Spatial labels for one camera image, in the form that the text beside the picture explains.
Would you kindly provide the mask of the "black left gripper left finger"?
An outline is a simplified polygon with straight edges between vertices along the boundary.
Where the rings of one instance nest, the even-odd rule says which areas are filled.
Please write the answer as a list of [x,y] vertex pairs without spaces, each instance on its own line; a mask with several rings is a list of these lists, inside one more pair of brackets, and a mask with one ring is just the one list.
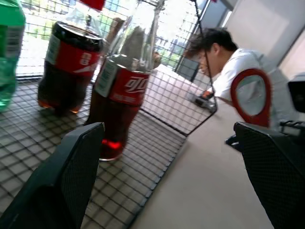
[[79,229],[99,166],[104,123],[67,133],[0,218],[2,229]]

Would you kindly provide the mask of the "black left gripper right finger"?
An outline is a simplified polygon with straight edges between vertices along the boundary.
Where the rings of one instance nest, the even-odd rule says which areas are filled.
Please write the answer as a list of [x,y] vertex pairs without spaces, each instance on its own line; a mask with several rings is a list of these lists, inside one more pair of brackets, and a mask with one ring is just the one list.
[[305,227],[305,152],[280,132],[237,122],[245,168],[276,229]]

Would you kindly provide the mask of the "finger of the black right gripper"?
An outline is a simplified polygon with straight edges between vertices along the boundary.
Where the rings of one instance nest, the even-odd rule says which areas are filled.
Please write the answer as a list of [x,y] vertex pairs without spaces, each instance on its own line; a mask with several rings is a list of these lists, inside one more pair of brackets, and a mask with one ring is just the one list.
[[280,126],[282,127],[282,129],[284,129],[285,127],[290,127],[301,131],[305,130],[304,121],[281,121]]
[[230,136],[229,138],[227,138],[225,140],[225,143],[228,145],[228,146],[235,146],[235,145],[238,145],[239,144],[239,141],[236,137],[236,134]]

